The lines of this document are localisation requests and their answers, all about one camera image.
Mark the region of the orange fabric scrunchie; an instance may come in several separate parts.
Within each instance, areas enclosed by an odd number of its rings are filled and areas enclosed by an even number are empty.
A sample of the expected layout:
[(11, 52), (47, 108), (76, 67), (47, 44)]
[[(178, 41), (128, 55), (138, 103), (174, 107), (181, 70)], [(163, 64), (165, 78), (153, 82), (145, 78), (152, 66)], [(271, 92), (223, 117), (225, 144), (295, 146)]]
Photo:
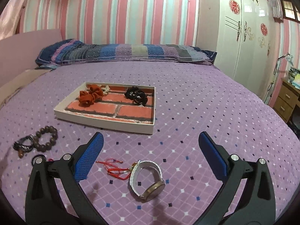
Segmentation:
[(95, 102), (100, 101), (104, 97), (104, 92), (100, 86), (92, 84), (86, 91), (79, 93), (79, 105), (82, 107), (89, 107)]

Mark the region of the silver desk lamp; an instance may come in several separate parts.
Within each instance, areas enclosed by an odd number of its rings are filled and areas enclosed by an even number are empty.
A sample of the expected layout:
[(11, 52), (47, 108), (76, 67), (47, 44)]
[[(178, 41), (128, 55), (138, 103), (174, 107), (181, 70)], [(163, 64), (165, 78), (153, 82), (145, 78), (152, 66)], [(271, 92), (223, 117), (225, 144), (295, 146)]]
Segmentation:
[(273, 71), (273, 78), (267, 88), (267, 92), (266, 92), (266, 96), (264, 98), (264, 103), (266, 105), (269, 104), (269, 101), (271, 100), (273, 91), (275, 90), (275, 84), (278, 81), (279, 78), (279, 74), (280, 74), (280, 67), (281, 67), (281, 62), (282, 60), (286, 60), (290, 65), (293, 66), (293, 56), (290, 53), (286, 53), (285, 55), (282, 55), (281, 57), (279, 57), (276, 61), (276, 66), (274, 68)]

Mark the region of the blue patchwork long pillow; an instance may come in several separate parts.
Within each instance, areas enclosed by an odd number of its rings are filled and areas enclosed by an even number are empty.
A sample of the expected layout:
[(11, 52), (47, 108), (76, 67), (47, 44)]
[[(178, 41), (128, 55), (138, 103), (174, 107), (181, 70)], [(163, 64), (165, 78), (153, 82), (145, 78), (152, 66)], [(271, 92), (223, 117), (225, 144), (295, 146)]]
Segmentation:
[(171, 60), (182, 63), (212, 65), (217, 52), (185, 45), (153, 44), (85, 44), (76, 39), (57, 42), (43, 48), (36, 64), (58, 67), (87, 62)]

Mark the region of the white strap wristwatch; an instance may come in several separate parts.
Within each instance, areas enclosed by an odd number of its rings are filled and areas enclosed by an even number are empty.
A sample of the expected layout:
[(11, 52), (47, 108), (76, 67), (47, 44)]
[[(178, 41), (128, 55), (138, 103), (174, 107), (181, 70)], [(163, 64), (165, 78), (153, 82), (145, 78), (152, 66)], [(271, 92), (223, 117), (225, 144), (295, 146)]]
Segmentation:
[(129, 186), (142, 202), (153, 200), (165, 188), (160, 166), (151, 160), (139, 160), (131, 170)]

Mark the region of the purple diamond-pattern bedspread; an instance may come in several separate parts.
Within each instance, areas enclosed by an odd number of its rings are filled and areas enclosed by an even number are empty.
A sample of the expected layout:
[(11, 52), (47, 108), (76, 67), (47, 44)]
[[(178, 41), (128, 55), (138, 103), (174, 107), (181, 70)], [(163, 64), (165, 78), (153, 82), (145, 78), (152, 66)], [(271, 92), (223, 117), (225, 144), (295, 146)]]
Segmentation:
[(100, 163), (94, 164), (80, 184), (109, 224), (193, 224), (221, 186), (198, 146), (203, 131), (228, 153), (247, 161), (266, 160), (277, 215), (299, 185), (297, 136), (271, 107), (215, 67), (153, 61), (73, 64), (39, 77), (1, 109), (1, 190), (20, 216), (36, 152), (19, 158), (12, 145), (47, 125), (58, 131), (48, 158), (57, 160), (87, 143), (95, 128), (58, 120), (53, 110), (85, 82), (156, 89), (153, 134), (102, 130), (104, 147), (98, 159), (115, 158), (123, 168), (137, 160), (155, 161), (165, 189), (155, 200), (142, 203), (126, 181), (109, 177)]

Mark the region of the pink headboard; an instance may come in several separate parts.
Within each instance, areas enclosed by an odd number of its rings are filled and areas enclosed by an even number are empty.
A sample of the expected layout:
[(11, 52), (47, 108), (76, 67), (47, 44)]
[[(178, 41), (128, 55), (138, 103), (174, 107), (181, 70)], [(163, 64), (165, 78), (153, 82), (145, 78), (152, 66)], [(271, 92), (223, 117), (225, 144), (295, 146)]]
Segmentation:
[(15, 34), (1, 40), (0, 71), (1, 86), (5, 85), (25, 70), (34, 69), (40, 51), (62, 40), (60, 29), (43, 29)]

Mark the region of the white tray brick-pattern liner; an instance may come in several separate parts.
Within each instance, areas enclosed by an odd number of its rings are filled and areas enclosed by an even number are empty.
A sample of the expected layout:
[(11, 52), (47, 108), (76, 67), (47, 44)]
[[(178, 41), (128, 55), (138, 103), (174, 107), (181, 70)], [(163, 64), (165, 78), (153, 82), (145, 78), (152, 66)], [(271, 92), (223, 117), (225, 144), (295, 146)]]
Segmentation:
[[(79, 105), (80, 91), (96, 84), (104, 97), (89, 107)], [(147, 95), (146, 106), (136, 105), (124, 93), (138, 87)], [(84, 82), (54, 108), (56, 118), (108, 130), (151, 135), (155, 124), (156, 88), (153, 86)]]

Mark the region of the wooden drawer cabinet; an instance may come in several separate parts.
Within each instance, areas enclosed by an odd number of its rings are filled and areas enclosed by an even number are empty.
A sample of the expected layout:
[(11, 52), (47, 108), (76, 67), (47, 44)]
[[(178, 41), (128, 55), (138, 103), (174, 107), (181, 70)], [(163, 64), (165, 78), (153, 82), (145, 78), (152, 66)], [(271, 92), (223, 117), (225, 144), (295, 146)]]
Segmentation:
[(296, 106), (299, 107), (299, 89), (288, 81), (288, 77), (285, 77), (282, 79), (282, 85), (273, 109), (285, 123), (288, 123)]

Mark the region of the pink curtain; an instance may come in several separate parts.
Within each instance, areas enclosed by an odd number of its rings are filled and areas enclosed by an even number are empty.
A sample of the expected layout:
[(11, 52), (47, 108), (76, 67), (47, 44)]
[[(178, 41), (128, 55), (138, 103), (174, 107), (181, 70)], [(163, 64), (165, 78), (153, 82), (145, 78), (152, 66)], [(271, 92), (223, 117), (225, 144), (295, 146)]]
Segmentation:
[(16, 33), (25, 0), (9, 0), (1, 14), (1, 40)]

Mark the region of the beige blanket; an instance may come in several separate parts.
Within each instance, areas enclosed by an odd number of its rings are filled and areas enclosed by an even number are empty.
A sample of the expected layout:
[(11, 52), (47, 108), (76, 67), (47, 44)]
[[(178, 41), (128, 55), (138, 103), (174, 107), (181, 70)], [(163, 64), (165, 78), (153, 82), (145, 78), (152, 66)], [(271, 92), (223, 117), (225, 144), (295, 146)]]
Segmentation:
[(5, 104), (7, 104), (12, 97), (19, 93), (22, 88), (38, 79), (40, 76), (51, 71), (52, 69), (26, 70), (8, 83), (4, 84), (1, 87), (1, 108), (3, 108), (3, 106), (5, 106)]

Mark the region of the window with curtain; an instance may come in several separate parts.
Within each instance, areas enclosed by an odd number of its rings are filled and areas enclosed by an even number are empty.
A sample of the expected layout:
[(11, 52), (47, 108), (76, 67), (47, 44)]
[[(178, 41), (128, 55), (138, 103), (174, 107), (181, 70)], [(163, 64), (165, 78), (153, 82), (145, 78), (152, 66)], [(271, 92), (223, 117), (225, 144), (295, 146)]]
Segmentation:
[(277, 21), (284, 19), (299, 23), (299, 11), (292, 0), (268, 0), (273, 10), (273, 17)]

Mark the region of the black scrunchie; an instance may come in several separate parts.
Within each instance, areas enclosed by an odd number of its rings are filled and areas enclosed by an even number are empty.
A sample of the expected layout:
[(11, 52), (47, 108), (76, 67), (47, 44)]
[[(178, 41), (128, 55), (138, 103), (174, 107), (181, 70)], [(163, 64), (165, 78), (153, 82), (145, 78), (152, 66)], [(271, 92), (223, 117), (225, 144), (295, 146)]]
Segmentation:
[(144, 91), (140, 90), (138, 87), (131, 87), (125, 93), (126, 99), (130, 99), (136, 105), (146, 106), (148, 98)]

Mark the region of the white decorated wardrobe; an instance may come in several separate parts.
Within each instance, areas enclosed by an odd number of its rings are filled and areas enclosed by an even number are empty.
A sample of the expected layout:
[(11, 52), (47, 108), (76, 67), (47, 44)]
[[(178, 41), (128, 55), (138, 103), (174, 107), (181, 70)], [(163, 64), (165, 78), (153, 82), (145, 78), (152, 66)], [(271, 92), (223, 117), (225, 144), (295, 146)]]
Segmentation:
[(274, 43), (275, 22), (268, 0), (220, 0), (214, 64), (262, 100), (272, 75)]

